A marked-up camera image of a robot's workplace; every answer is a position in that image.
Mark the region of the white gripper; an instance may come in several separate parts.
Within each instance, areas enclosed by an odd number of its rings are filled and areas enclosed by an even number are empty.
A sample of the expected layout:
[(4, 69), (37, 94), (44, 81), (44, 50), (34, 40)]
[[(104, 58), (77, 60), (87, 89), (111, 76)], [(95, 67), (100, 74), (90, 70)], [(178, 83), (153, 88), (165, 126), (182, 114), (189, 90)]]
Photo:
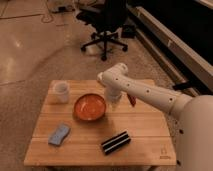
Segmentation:
[(115, 111), (119, 105), (118, 100), (121, 98), (122, 93), (120, 90), (107, 86), (105, 89), (105, 97), (108, 101), (111, 101), (112, 111)]

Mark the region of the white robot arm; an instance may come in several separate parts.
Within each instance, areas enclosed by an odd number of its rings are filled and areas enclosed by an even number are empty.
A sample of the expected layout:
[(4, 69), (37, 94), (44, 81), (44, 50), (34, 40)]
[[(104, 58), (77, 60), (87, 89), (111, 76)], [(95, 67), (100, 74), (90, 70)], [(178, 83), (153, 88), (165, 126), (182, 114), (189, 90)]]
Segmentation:
[(110, 101), (126, 92), (179, 121), (176, 171), (213, 171), (213, 95), (192, 97), (137, 81), (124, 63), (100, 72), (97, 80)]

